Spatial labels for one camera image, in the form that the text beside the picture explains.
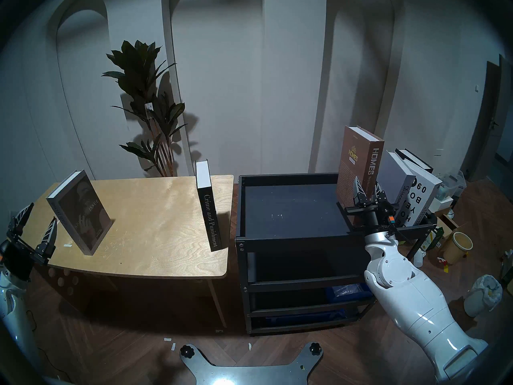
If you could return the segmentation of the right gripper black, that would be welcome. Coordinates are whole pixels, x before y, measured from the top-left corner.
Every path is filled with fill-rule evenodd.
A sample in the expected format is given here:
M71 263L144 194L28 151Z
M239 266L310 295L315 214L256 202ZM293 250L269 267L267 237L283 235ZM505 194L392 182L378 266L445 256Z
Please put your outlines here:
M387 203L386 193L376 181L374 188L374 201L376 204L369 205L369 200L358 179L355 176L353 183L354 207L347 207L345 215L356 217L351 232L355 234L376 234L385 232L395 234L397 232L395 213L399 209L398 204Z

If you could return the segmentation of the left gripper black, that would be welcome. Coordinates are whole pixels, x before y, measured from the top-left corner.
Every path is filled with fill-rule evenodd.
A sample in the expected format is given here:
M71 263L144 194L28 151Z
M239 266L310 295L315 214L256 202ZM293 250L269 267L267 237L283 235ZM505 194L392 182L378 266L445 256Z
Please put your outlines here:
M1 263L10 275L25 282L30 281L30 274L35 263L39 265L48 264L55 250L57 238L57 218L53 217L36 248L32 248L20 239L33 207L34 203L30 203L10 219L7 236L19 239L15 241L6 239L1 244Z

